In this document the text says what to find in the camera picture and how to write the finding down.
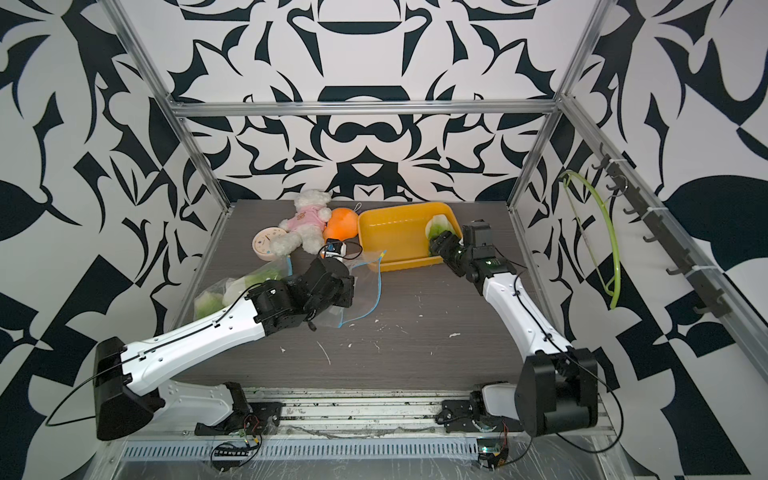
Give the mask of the clear zipper bag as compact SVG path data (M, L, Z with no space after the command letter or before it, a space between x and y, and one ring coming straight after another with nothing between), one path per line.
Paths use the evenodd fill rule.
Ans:
M331 306L313 319L318 327L341 328L370 315L378 306L382 294L382 261L387 251L365 251L348 258L331 253L353 280L352 303L348 307Z
M241 277L223 278L199 293L193 302L193 319L199 320L222 311L249 287L267 280L280 280L292 274L289 257L279 257Z

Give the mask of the chinese cabbage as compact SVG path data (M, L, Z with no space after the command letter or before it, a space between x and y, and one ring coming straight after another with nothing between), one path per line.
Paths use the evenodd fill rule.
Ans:
M285 272L277 267L262 267L243 277L227 280L224 289L224 298L231 304L248 288L261 284L267 280L279 280L285 276Z
M425 226L425 235L428 241L438 238L444 232L456 234L456 231L445 214L433 216Z
M194 319L200 320L216 312L223 311L231 303L224 298L222 293L204 291L193 302Z

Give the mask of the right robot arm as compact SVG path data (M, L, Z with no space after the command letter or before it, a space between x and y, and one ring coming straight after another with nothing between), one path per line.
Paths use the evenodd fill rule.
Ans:
M532 437L594 427L598 420L597 361L576 349L538 309L515 264L492 243L488 223L473 221L457 235L434 218L429 251L466 278L502 320L523 360L515 384L494 383L474 393L475 420L517 421Z

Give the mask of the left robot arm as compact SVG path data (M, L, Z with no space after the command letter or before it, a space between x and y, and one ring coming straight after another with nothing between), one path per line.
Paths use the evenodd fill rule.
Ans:
M180 414L199 413L199 426L212 429L244 418L250 407L239 385L200 387L180 384L175 376L239 345L313 325L331 307L351 306L354 283L341 261L316 258L304 273L256 283L229 306L176 330L129 344L117 337L98 343L93 378L97 438L117 440L154 419Z

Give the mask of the white teddy bear pink shirt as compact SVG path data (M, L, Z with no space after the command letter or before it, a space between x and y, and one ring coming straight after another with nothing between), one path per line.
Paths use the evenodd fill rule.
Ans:
M270 240L272 252L284 257L301 247L308 254L318 254L326 243L323 233L332 216L331 199L329 192L320 190L300 193L294 200L296 213L278 224L285 234Z

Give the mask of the orange plush toy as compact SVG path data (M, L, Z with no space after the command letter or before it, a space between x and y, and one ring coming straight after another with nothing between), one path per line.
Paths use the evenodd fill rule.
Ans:
M358 235L358 214L349 208L336 208L323 231L326 240L346 241Z

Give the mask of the small pink alarm clock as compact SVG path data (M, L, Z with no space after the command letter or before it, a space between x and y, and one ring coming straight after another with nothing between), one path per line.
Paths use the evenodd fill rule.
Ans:
M273 251L272 241L286 235L287 232L279 227L268 227L258 232L252 239L253 252L264 261L273 261L278 255Z

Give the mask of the yellow plastic tray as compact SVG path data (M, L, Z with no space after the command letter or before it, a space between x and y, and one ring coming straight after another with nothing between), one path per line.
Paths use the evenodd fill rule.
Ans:
M358 217L358 238L365 251L387 251L381 272L427 267L442 262L432 256L425 235L427 222L435 215L445 214L456 234L461 228L445 203L413 203L368 210Z

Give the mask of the left small circuit board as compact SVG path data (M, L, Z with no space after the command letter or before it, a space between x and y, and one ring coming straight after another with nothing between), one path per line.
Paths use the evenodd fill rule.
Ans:
M259 443L239 445L224 442L215 446L209 453L208 463L218 472L240 468L249 463L261 450Z

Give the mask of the small circuit board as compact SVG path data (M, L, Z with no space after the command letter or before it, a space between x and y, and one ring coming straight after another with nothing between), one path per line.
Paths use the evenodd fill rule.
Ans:
M240 468L249 463L261 450L259 443L239 445L224 442L215 446L209 453L208 463L218 472Z
M481 439L477 448L477 463L481 468L493 471L508 462L509 447L505 443Z

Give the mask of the right small circuit board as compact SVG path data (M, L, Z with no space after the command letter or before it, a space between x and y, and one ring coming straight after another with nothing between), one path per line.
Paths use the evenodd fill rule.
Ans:
M481 439L477 448L477 463L481 468L493 471L508 462L509 447L505 443Z

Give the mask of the black hook rack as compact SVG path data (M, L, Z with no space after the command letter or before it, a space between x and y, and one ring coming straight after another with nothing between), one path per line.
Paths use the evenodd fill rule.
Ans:
M612 156L604 144L599 145L600 161L593 168L602 170L613 183L608 189L626 199L629 207L624 213L641 221L649 231L643 238L657 243L673 262L666 270L670 276L682 276L699 297L694 306L698 315L711 314L720 319L734 312L718 267L704 257L668 207L653 193L636 173L629 160Z

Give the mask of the green hoop on wall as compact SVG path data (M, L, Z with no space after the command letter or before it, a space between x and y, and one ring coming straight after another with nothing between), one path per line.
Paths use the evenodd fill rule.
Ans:
M600 281L602 289L604 293L608 295L610 298L608 309L610 311L615 310L618 307L618 303L621 296L621 290L622 290L621 253L620 253L620 247L618 243L616 230L615 230L611 215L608 211L606 201L600 195L598 190L591 184L591 182L576 171L564 170L559 175L558 179L563 185L566 198L568 199L568 203L571 207L572 213L574 215L574 219L577 222L577 230L581 233L582 238L585 241L585 244L587 246L587 251L590 255L590 259L592 260L593 266L595 267L595 270L598 274L598 279ZM574 201L571 197L570 186L573 183L579 183L587 190L590 198L595 202L602 216L608 241L611 247L612 276L608 280L606 280L602 276L600 267L597 263L596 256L593 253L591 247L589 246L586 235L584 233L583 223L581 221L581 218L579 217L578 210L576 209Z

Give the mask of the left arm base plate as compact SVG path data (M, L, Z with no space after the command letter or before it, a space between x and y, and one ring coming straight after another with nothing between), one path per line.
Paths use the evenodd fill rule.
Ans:
M282 402L249 403L246 409L235 409L227 418L214 426L197 423L194 435L199 437L235 435L249 436L270 434L282 420Z

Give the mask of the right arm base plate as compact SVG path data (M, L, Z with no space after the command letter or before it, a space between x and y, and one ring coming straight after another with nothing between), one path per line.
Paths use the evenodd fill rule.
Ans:
M473 399L442 401L434 420L448 433L501 433L504 429L509 432L523 431L518 420L490 415L482 403Z

